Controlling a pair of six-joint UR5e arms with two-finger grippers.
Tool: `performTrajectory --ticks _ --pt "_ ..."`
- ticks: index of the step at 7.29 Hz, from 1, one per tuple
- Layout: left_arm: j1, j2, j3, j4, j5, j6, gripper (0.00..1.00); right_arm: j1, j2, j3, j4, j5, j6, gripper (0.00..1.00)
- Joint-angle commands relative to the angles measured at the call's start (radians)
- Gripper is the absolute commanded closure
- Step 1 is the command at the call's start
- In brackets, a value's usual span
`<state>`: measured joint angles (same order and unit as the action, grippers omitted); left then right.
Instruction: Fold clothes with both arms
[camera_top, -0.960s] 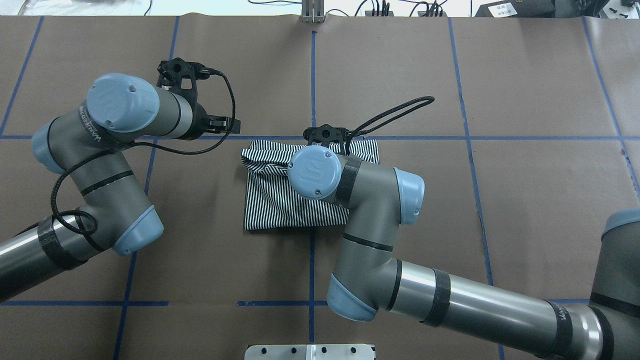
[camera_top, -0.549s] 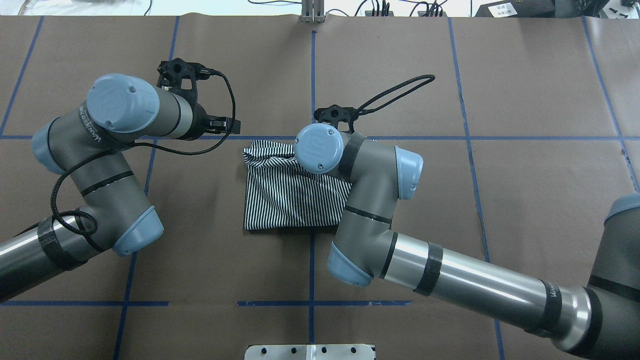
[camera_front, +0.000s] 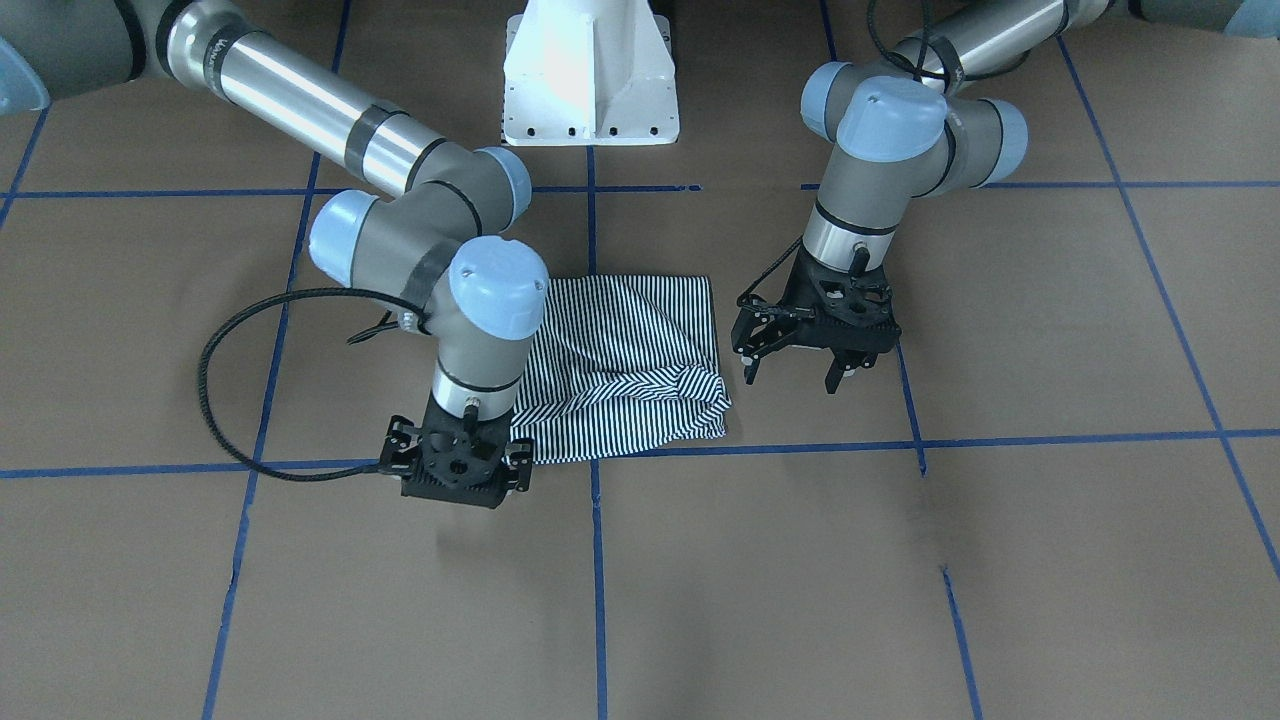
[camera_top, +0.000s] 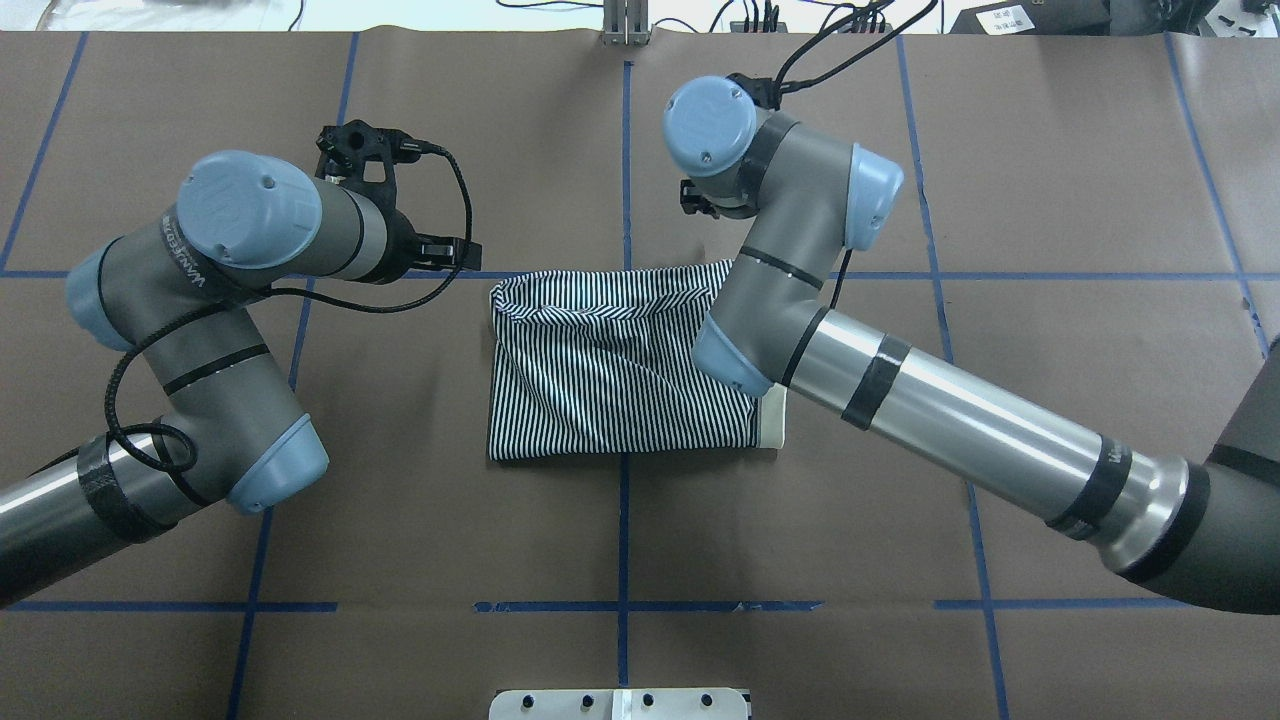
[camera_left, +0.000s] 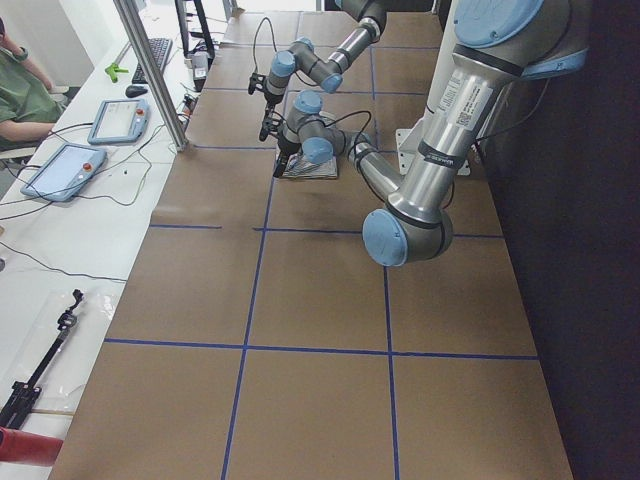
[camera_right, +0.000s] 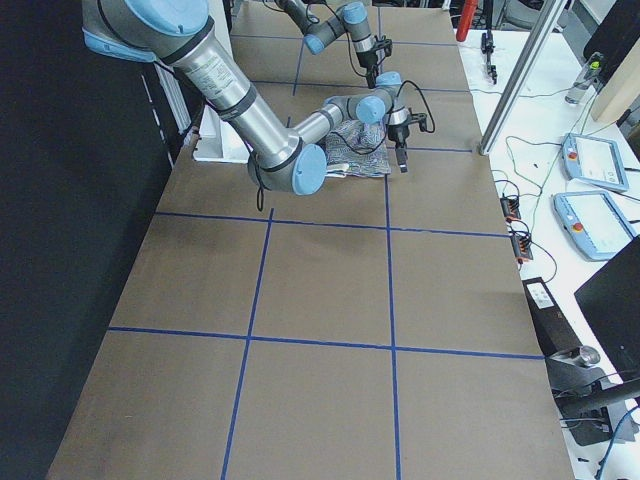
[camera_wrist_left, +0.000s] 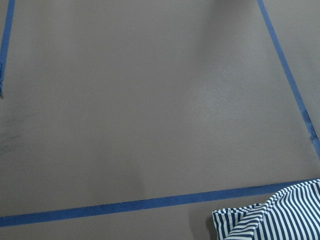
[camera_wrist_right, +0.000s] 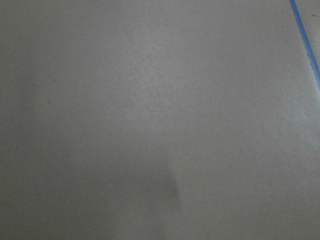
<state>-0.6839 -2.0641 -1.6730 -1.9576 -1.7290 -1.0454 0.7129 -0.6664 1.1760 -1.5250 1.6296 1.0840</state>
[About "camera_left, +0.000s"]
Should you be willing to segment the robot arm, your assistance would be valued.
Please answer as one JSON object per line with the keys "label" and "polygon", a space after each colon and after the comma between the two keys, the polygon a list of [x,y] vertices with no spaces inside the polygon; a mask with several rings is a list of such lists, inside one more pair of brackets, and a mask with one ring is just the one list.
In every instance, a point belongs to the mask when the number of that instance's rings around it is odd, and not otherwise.
{"label": "robot arm", "polygon": [[588,1],[461,1],[448,15],[453,71],[436,108],[421,121],[422,134],[406,173],[396,171],[366,135],[341,130],[323,115],[323,93],[336,91],[344,73],[378,42],[390,12],[403,2],[344,1],[357,23],[328,59],[301,38],[276,53],[265,78],[255,78],[267,102],[263,136],[277,139],[274,173],[304,155],[314,164],[347,156],[383,202],[362,227],[370,257],[401,266],[444,253],[452,223],[443,207],[457,172],[505,86],[580,69],[588,51]]}
{"label": "robot arm", "polygon": [[283,100],[292,75],[302,72],[326,93],[335,93],[343,82],[343,74],[370,45],[377,43],[386,27],[392,1],[336,1],[336,6],[357,22],[350,35],[327,60],[319,57],[313,43],[306,37],[295,40],[286,50],[277,51],[267,75],[254,72],[250,77],[249,94],[264,93],[266,107],[262,125],[270,128],[275,122],[276,106]]}

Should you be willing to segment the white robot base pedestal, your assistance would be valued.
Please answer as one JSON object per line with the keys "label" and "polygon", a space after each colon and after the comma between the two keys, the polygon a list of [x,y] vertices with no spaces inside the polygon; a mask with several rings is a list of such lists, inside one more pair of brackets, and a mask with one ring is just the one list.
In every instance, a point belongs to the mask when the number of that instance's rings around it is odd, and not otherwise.
{"label": "white robot base pedestal", "polygon": [[432,12],[443,16],[445,20],[443,38],[423,116],[416,121],[412,128],[396,130],[396,151],[401,174],[407,173],[420,141],[434,123],[435,113],[454,71],[453,49],[457,43],[457,37],[454,33],[454,15],[457,6],[457,0],[453,0],[449,8],[445,7],[445,1],[434,2]]}

